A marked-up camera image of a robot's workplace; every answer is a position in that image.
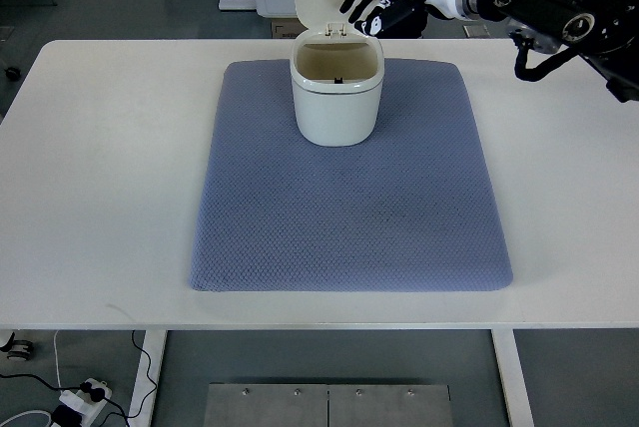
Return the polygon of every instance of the metal plate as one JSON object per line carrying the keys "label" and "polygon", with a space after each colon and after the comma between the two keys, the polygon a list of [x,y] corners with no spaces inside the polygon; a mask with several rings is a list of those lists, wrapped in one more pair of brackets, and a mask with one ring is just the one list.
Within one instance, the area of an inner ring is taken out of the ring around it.
{"label": "metal plate", "polygon": [[205,427],[452,427],[445,385],[211,384]]}
{"label": "metal plate", "polygon": [[465,25],[463,31],[466,38],[491,38],[486,25]]}
{"label": "metal plate", "polygon": [[452,427],[445,385],[332,385],[330,427]]}
{"label": "metal plate", "polygon": [[321,384],[211,384],[205,427],[326,427]]}

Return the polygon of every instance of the white trash bin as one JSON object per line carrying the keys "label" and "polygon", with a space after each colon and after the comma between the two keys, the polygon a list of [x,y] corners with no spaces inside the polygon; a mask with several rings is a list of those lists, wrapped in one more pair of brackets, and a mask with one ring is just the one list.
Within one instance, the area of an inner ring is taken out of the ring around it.
{"label": "white trash bin", "polygon": [[295,40],[291,76],[298,127],[320,146],[350,146],[375,126],[384,73],[379,40],[339,13],[343,0],[296,0],[308,28]]}

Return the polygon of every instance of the power strip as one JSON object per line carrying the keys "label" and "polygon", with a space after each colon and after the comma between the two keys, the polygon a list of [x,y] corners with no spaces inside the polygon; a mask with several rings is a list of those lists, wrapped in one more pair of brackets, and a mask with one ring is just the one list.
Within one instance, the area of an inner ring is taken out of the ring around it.
{"label": "power strip", "polygon": [[112,391],[105,383],[95,379],[87,379],[81,390],[75,394],[65,390],[60,394],[60,402],[53,411],[51,427],[90,427],[96,420]]}

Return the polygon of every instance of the blue mat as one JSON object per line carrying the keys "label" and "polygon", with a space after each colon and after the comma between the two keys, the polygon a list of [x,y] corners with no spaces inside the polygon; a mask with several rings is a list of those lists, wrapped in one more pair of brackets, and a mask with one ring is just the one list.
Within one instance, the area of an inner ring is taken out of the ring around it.
{"label": "blue mat", "polygon": [[193,249],[212,291],[493,290],[512,280],[463,80],[387,59],[377,124],[323,148],[296,125],[289,62],[224,78]]}

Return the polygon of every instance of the white table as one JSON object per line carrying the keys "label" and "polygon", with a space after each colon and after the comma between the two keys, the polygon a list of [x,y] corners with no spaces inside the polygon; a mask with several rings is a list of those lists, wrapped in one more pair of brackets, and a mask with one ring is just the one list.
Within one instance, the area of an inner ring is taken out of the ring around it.
{"label": "white table", "polygon": [[0,328],[492,329],[507,364],[511,418],[526,425],[511,329],[639,326],[639,104],[617,103],[580,60],[542,82],[518,81],[509,40],[383,48],[386,57],[461,71],[512,262],[510,286],[191,290],[224,71],[238,60],[287,58],[291,48],[284,40],[43,48],[0,125]]}

